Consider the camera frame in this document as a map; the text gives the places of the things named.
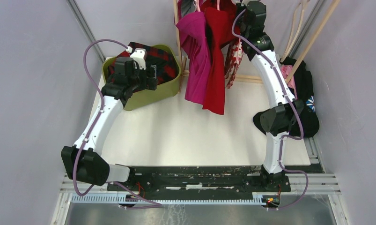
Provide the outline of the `white red floral garment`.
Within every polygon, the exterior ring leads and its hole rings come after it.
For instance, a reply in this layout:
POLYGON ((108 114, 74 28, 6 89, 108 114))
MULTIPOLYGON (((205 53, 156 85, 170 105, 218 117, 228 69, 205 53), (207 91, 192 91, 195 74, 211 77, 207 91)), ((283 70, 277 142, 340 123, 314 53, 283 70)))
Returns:
POLYGON ((226 81, 225 88, 230 89, 236 78, 236 73, 240 67, 243 58, 242 41, 240 38, 232 40, 229 44, 225 65, 224 65, 224 78, 226 81))

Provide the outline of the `red dress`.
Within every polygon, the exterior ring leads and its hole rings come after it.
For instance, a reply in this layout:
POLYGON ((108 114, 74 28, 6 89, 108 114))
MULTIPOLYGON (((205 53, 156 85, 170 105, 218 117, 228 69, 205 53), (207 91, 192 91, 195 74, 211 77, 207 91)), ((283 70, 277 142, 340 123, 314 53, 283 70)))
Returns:
POLYGON ((201 6, 204 8, 207 42, 211 54, 211 69, 203 109, 223 115, 225 108, 225 59, 222 48, 237 39, 232 34, 237 7, 231 0, 221 0, 220 11, 216 9, 216 0, 207 0, 201 6))

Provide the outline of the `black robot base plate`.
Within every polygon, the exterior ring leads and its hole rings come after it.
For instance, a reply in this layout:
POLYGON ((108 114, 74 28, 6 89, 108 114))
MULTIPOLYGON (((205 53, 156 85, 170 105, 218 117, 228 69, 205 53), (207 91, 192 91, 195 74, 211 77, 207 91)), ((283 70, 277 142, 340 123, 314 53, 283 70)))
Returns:
POLYGON ((290 192, 288 172, 266 178, 255 166, 137 166, 123 183, 148 200, 243 200, 253 192, 290 192))

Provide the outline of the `beige plastic hanger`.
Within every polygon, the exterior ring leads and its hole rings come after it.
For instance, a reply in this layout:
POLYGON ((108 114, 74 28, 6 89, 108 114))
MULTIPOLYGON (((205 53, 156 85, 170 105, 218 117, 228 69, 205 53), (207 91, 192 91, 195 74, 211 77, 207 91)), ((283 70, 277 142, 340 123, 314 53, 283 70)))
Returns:
POLYGON ((302 23, 303 23, 303 19, 304 19, 305 9, 306 9, 308 3, 309 3, 309 0, 301 0, 295 8, 295 11, 294 11, 293 17, 292 17, 291 30, 290 30, 290 34, 289 34, 289 38, 288 38, 288 44, 287 44, 285 51, 284 51, 284 53, 283 53, 283 55, 280 59, 281 62, 283 62, 287 58, 287 56, 290 54, 290 52, 292 51, 292 47, 294 46, 295 42, 298 39, 298 35, 301 31, 301 27, 302 27, 302 23), (297 25, 297 28, 296 28, 295 22, 297 20, 298 14, 299 14, 299 21, 298 21, 298 25, 297 25))

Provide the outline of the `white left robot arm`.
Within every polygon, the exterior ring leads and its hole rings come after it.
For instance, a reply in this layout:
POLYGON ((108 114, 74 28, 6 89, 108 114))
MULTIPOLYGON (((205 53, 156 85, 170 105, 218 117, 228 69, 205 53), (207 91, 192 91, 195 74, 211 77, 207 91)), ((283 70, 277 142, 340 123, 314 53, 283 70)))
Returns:
POLYGON ((102 186, 118 181, 124 190, 135 188, 137 179, 125 165, 112 165, 102 157, 105 140, 116 118, 122 113, 135 90, 156 90, 157 66, 144 59, 120 57, 114 72, 101 88, 100 101, 93 117, 73 146, 65 146, 61 158, 68 177, 91 185, 102 186))

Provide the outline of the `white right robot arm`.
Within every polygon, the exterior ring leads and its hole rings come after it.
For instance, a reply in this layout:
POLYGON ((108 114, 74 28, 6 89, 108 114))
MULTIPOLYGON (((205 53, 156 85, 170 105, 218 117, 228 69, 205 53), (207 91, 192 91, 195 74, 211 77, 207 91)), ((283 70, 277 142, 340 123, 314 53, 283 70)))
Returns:
POLYGON ((303 101, 295 98, 284 80, 270 37, 265 33, 266 5, 252 0, 237 3, 234 27, 239 27, 243 52, 258 70, 265 87, 270 108, 260 116, 266 134, 266 154, 261 166, 260 186, 265 191, 286 184, 283 163, 284 142, 294 124, 301 125, 299 115, 303 101))

